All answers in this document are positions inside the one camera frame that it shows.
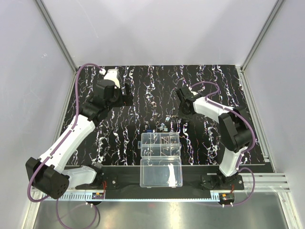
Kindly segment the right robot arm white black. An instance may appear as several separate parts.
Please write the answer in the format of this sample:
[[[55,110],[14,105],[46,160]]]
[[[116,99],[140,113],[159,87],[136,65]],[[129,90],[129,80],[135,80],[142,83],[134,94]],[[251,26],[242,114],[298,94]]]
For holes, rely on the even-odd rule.
[[[180,100],[179,118],[190,121],[194,114],[200,114],[218,123],[225,151],[215,181],[219,185],[231,183],[239,173],[245,152],[255,145],[255,133],[246,110],[222,105],[188,87],[176,90],[176,94]]]

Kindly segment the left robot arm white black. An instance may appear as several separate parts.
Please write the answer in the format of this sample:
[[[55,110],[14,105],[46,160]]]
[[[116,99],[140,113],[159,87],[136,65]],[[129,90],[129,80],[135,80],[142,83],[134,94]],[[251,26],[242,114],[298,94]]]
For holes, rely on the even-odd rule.
[[[125,83],[125,93],[118,80],[102,79],[93,88],[88,100],[78,108],[72,123],[57,141],[39,158],[30,157],[26,164],[29,178],[27,195],[30,201],[31,188],[34,187],[53,199],[59,199],[67,189],[80,185],[99,186],[97,178],[100,168],[80,166],[65,169],[67,162],[83,140],[107,118],[113,108],[132,106],[133,95],[130,84]]]

